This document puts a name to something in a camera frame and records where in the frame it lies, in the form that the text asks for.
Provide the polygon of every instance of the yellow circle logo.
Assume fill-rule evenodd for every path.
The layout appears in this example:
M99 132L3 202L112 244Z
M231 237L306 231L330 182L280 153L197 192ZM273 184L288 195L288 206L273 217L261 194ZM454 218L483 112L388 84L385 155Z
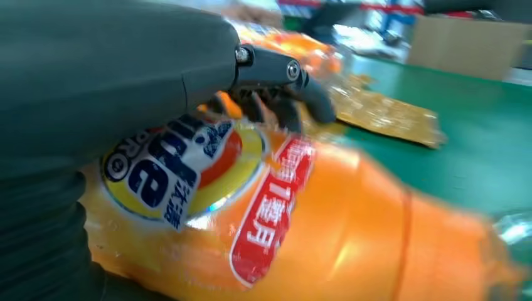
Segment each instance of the yellow circle logo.
M261 133L232 120L184 115L123 140L101 162L112 199L135 216L180 229L221 206L258 173Z

